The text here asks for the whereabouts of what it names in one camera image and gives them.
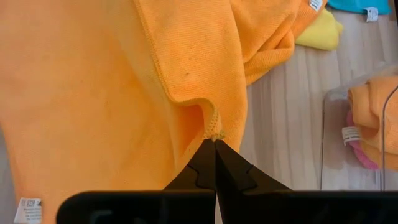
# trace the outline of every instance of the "care label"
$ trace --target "care label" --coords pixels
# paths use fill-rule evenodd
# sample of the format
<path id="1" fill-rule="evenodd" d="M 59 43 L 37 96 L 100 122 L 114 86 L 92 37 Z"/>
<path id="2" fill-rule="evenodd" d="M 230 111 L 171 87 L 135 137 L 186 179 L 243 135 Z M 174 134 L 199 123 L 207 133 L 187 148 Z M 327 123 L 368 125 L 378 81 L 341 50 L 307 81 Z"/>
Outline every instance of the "care label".
<path id="1" fill-rule="evenodd" d="M 42 223 L 42 200 L 39 198 L 21 198 L 14 224 Z"/>
<path id="2" fill-rule="evenodd" d="M 359 134 L 357 127 L 345 127 L 341 129 L 341 133 L 343 135 L 344 145 L 350 141 L 359 141 L 361 140 L 361 135 Z"/>
<path id="3" fill-rule="evenodd" d="M 310 0 L 311 8 L 313 8 L 313 10 L 315 10 L 316 12 L 318 12 L 319 9 L 321 9 L 322 4 L 323 4 L 323 0 Z"/>
<path id="4" fill-rule="evenodd" d="M 379 19 L 379 10 L 375 7 L 367 7 L 365 8 L 368 12 L 368 16 L 366 18 L 366 22 L 374 22 Z"/>

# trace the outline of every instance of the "orange towel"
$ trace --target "orange towel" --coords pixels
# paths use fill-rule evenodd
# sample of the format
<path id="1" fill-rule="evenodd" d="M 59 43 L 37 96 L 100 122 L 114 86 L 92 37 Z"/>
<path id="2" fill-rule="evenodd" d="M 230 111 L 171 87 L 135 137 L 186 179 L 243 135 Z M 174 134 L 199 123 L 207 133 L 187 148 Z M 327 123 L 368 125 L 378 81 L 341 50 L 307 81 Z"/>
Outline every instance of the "orange towel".
<path id="1" fill-rule="evenodd" d="M 398 85 L 398 76 L 376 77 L 365 85 L 349 90 L 354 124 L 359 129 L 365 155 L 381 165 L 382 109 L 391 91 Z M 398 170 L 398 92 L 393 94 L 385 110 L 385 167 Z"/>
<path id="2" fill-rule="evenodd" d="M 205 138 L 238 150 L 246 83 L 317 15 L 301 0 L 2 5 L 0 122 L 17 200 L 41 198 L 44 224 L 78 192 L 164 188 Z"/>

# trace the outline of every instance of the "plastic bin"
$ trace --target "plastic bin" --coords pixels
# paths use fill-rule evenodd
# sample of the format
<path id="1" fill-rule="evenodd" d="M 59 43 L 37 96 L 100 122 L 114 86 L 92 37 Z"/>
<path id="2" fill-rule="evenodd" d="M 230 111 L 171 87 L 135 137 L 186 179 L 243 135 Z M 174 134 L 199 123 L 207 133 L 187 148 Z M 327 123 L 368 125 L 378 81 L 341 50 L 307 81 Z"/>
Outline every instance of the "plastic bin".
<path id="1" fill-rule="evenodd" d="M 385 169 L 382 156 L 380 169 L 365 168 L 355 156 L 353 148 L 344 145 L 341 132 L 347 126 L 346 117 L 350 110 L 348 90 L 366 83 L 372 77 L 387 75 L 398 75 L 398 64 L 382 67 L 326 94 L 323 109 L 322 190 L 398 190 L 398 171 Z M 391 94 L 398 94 L 398 91 L 392 91 Z"/>

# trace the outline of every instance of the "wooden floor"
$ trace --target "wooden floor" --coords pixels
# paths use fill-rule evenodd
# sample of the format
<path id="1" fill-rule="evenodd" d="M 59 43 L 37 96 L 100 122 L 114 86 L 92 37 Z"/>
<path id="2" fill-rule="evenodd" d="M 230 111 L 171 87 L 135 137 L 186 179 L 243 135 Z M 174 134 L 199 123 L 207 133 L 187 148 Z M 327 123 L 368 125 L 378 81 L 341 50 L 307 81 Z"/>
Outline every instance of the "wooden floor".
<path id="1" fill-rule="evenodd" d="M 398 61 L 394 16 L 379 16 L 378 22 L 366 23 L 362 15 L 333 13 L 345 27 L 337 50 L 298 46 L 287 63 L 248 87 L 249 111 L 241 154 L 292 189 L 320 189 L 325 93 L 380 65 Z M 330 170 L 347 169 L 324 165 Z M 335 188 L 335 179 L 322 181 L 324 189 Z M 11 183 L 1 140 L 0 223 L 12 223 L 14 216 Z"/>

